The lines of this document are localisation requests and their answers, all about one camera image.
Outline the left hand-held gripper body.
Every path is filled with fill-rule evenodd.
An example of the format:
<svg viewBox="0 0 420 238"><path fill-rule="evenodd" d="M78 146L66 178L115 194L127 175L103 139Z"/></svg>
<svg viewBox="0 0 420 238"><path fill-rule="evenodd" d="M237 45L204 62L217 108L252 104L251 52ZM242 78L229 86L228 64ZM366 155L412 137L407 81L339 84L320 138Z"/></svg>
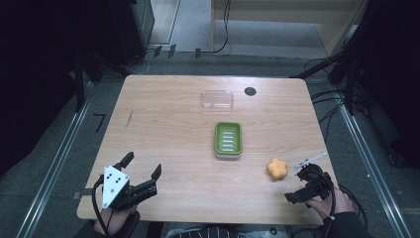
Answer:
<svg viewBox="0 0 420 238"><path fill-rule="evenodd" d="M130 185L130 177L113 166L104 169L102 207L126 210L158 194L157 183Z"/></svg>

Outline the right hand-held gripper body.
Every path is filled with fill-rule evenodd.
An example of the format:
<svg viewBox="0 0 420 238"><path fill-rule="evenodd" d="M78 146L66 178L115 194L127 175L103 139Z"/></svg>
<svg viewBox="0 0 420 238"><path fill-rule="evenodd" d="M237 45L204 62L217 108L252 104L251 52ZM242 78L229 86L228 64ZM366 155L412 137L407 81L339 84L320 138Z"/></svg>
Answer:
<svg viewBox="0 0 420 238"><path fill-rule="evenodd" d="M303 168L310 168L313 171L313 180L307 181L306 185L301 188L303 190L309 191L311 193L311 198L320 196L322 199L325 199L329 192L332 190L332 181L330 176L327 173L324 173L323 170L315 164L316 160L321 159L326 155L326 152L321 152L319 155L306 159L294 166L297 170L299 170L299 172Z"/></svg>

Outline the person's right hand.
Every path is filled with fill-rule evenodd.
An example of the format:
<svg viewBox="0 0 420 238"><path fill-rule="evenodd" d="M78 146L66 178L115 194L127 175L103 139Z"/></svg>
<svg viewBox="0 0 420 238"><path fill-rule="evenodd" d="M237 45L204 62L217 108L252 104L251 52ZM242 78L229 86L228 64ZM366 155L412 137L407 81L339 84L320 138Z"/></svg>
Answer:
<svg viewBox="0 0 420 238"><path fill-rule="evenodd" d="M309 199L305 204L312 207L322 219L343 212L354 212L350 198L338 188L334 188L325 199Z"/></svg>

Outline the person's left hand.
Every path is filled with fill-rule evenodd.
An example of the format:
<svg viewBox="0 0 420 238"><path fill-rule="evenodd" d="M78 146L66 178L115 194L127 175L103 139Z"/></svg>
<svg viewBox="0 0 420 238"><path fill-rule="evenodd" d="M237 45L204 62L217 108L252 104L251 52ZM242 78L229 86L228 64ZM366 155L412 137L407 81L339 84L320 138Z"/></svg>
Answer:
<svg viewBox="0 0 420 238"><path fill-rule="evenodd" d="M101 218L108 234L111 237L129 237L139 221L137 208L138 206L135 205L121 211L115 211L112 208L102 209Z"/></svg>

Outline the grey tape strip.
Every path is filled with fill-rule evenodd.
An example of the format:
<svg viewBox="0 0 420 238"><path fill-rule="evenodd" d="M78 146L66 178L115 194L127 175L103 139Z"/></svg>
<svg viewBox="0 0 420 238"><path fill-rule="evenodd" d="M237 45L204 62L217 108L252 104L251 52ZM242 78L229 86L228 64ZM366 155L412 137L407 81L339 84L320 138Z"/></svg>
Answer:
<svg viewBox="0 0 420 238"><path fill-rule="evenodd" d="M92 194L92 191L93 191L93 188L85 188L82 191L75 191L72 194L72 198L73 199L81 199L83 196L91 195Z"/></svg>

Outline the person's striped clothing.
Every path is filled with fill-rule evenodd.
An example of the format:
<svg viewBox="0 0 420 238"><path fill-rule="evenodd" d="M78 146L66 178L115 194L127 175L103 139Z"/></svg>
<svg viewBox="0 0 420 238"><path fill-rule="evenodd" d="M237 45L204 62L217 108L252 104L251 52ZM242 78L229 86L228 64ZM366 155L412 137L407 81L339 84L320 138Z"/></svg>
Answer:
<svg viewBox="0 0 420 238"><path fill-rule="evenodd" d="M291 238L284 225L166 222L160 238Z"/></svg>

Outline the green soap dish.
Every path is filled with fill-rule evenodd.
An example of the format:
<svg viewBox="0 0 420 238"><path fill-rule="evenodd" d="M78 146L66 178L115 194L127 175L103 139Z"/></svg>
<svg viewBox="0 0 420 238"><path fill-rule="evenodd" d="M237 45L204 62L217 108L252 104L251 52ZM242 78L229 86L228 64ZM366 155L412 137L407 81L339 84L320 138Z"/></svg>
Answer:
<svg viewBox="0 0 420 238"><path fill-rule="evenodd" d="M219 159L237 159L243 151L242 126L237 122L218 122L214 131L214 154Z"/></svg>

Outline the clear plastic container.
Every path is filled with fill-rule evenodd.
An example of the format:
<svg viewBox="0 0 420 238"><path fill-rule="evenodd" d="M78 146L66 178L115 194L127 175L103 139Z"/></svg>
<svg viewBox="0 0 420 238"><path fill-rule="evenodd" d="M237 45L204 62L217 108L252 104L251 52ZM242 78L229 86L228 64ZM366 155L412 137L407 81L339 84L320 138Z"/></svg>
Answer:
<svg viewBox="0 0 420 238"><path fill-rule="evenodd" d="M231 111L234 107L233 93L230 90L203 90L200 106L211 111Z"/></svg>

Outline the black metal stand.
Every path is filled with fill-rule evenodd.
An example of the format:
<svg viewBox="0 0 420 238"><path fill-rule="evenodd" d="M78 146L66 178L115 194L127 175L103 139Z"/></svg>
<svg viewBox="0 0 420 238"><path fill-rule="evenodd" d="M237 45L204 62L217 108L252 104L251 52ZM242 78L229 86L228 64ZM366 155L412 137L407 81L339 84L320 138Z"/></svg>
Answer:
<svg viewBox="0 0 420 238"><path fill-rule="evenodd" d="M328 66L333 69L328 74L328 80L333 84L339 84L343 79L346 81L344 89L344 105L351 115L354 115L353 99L355 92L354 61L353 55L348 50L340 50L332 57L321 59L314 66L303 72L292 75L291 78L305 79Z"/></svg>

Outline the black cabinet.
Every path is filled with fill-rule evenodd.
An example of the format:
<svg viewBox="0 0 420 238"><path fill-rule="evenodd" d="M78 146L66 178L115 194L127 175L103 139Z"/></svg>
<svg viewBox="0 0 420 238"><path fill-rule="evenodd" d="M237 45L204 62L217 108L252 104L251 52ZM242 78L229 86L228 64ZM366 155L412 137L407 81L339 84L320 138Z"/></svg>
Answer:
<svg viewBox="0 0 420 238"><path fill-rule="evenodd" d="M109 0L117 27L122 64L146 55L155 24L151 0Z"/></svg>

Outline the metal floor rail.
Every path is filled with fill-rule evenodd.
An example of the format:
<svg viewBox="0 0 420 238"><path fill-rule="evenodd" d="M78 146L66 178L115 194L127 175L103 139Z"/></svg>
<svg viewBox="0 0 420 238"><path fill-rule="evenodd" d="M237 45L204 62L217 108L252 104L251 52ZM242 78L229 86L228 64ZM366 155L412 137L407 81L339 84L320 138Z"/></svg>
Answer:
<svg viewBox="0 0 420 238"><path fill-rule="evenodd" d="M346 108L341 109L341 114L349 129L349 132L356 144L363 164L367 170L369 179L378 196L381 206L386 217L391 225L391 228L396 238L414 238L408 224L392 195L382 173L376 164L375 158L372 155L368 143L360 129L360 126L354 116L352 116Z"/></svg>
<svg viewBox="0 0 420 238"><path fill-rule="evenodd" d="M31 206L29 207L29 210L25 216L24 221L22 222L16 238L31 238L33 236L34 231L53 192L56 181L66 162L77 133L88 111L95 87L96 85L93 82L87 83L84 93L85 101L82 103L80 110L76 112L72 117L71 123L60 142L60 145L53 157L52 163L43 179L43 182L41 183L35 198L31 202Z"/></svg>

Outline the light wooden furniture frame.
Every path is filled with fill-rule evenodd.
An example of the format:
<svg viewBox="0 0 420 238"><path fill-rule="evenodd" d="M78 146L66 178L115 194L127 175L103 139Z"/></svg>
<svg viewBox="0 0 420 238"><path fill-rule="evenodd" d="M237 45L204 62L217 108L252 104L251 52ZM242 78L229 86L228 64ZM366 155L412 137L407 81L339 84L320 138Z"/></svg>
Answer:
<svg viewBox="0 0 420 238"><path fill-rule="evenodd" d="M341 48L369 0L230 0L230 18L238 21L315 24L328 56Z"/></svg>

